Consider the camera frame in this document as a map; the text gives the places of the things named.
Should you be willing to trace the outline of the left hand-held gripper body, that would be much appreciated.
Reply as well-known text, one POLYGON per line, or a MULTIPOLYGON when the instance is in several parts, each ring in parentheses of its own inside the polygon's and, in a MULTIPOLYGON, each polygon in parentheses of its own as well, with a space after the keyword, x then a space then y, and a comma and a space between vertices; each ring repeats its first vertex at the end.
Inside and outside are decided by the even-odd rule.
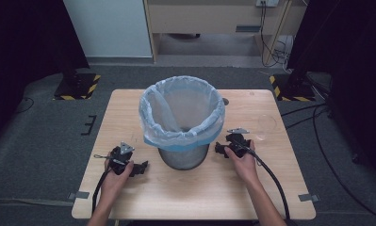
POLYGON ((120 175, 124 172, 126 165, 135 150, 134 147, 122 142, 116 146, 111 152, 108 160, 109 167, 117 174, 120 175))

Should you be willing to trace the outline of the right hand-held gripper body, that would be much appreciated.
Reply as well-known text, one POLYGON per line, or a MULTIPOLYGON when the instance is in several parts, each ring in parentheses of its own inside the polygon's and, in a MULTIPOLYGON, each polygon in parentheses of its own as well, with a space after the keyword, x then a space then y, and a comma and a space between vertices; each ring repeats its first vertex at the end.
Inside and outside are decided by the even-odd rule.
POLYGON ((226 140, 229 142, 227 147, 233 151, 233 153, 241 158, 246 153, 249 153, 252 149, 250 148, 250 140, 246 140, 240 132, 230 131, 227 135, 226 140))

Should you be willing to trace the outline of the white partition panel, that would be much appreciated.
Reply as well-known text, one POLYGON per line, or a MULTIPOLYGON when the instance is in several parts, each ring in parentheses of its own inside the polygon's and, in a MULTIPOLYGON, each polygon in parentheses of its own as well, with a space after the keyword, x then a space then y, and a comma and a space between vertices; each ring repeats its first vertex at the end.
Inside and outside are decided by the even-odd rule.
POLYGON ((151 57, 143 0, 63 0, 87 57, 151 57))

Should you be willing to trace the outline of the black curtain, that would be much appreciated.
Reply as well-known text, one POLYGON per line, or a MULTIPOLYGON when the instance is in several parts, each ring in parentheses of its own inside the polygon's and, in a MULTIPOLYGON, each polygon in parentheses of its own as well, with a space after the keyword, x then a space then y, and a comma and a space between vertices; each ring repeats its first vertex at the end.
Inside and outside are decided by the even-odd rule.
POLYGON ((28 84, 87 66, 63 0, 0 0, 0 132, 28 84))
POLYGON ((343 130, 376 170, 376 0, 309 0, 288 67, 332 76, 343 130))

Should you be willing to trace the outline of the light wooden desk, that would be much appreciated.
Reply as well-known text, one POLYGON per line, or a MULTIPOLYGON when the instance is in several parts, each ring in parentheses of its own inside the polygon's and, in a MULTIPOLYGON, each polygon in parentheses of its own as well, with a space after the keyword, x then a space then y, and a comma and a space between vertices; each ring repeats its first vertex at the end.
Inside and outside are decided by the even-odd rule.
POLYGON ((278 39, 297 34, 310 1, 259 8, 256 0, 143 0, 153 58, 163 34, 253 33, 269 63, 278 39))

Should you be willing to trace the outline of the grey metal trash bin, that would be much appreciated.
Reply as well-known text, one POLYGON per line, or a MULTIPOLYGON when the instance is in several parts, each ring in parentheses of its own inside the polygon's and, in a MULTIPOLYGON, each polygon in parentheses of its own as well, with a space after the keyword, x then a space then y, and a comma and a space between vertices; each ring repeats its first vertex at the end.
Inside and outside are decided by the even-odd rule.
POLYGON ((174 170, 192 170, 200 166, 208 153, 209 145, 201 145, 183 152, 171 152, 159 149, 158 152, 164 163, 174 170))

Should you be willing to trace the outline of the white wall socket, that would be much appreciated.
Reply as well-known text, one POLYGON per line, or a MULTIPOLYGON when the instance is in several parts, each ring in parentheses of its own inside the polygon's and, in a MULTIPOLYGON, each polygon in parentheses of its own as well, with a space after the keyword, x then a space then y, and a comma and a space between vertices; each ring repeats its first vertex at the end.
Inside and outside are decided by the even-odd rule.
POLYGON ((256 0, 255 5, 259 8, 276 8, 279 0, 256 0))

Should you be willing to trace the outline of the person's left hand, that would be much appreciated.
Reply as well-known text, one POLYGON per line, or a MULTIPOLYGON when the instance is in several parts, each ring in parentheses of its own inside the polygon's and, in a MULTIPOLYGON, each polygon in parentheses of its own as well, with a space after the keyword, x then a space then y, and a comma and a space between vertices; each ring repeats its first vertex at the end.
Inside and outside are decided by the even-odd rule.
POLYGON ((101 186, 101 198, 115 200, 120 195, 133 168, 134 161, 131 160, 120 175, 110 171, 101 186))

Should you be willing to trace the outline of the grey tape strip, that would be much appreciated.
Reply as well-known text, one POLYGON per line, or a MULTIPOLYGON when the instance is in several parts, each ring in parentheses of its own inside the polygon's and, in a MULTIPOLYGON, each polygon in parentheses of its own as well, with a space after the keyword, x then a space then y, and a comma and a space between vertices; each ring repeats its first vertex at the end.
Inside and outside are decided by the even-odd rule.
POLYGON ((74 201, 75 199, 87 199, 89 197, 89 194, 89 192, 85 191, 70 192, 67 198, 71 201, 74 201))
POLYGON ((298 195, 298 197, 301 202, 319 202, 320 201, 320 198, 318 195, 300 194, 298 195))

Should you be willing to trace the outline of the black stand base striped tape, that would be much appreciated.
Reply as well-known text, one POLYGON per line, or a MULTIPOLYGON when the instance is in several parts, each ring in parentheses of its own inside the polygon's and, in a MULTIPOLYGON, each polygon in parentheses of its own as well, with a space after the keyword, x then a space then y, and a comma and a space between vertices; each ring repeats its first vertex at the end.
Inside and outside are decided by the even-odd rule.
POLYGON ((86 100, 95 91, 101 76, 96 73, 77 73, 63 76, 55 94, 55 100, 86 100))
POLYGON ((315 100, 311 85, 302 79, 296 79, 291 74, 274 74, 270 77, 270 83, 278 101, 309 102, 315 100))

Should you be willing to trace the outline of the clear plastic cup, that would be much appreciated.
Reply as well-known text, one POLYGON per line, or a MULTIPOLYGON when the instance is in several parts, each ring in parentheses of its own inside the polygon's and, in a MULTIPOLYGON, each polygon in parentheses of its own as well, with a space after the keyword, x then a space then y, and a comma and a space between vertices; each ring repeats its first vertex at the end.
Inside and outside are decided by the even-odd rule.
POLYGON ((271 115, 260 115, 257 120, 255 136, 258 140, 265 140, 277 126, 276 119, 271 115))

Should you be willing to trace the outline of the person's right hand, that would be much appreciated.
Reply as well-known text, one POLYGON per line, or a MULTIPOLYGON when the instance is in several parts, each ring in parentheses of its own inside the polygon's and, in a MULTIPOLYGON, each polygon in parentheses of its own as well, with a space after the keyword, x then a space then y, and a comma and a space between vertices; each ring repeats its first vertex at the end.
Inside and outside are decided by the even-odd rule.
POLYGON ((228 157, 232 160, 237 175, 246 185, 258 185, 260 183, 255 159, 252 155, 245 153, 242 157, 238 157, 230 148, 224 148, 228 157))

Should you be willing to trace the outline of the translucent plastic bin bag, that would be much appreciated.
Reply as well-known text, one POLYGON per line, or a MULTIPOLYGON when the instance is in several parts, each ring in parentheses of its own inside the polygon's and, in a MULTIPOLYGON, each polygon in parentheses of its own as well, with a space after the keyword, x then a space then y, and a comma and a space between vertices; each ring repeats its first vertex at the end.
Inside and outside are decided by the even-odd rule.
POLYGON ((215 140, 224 125, 225 104, 208 82, 180 75, 143 91, 139 117, 145 143, 183 152, 215 140))

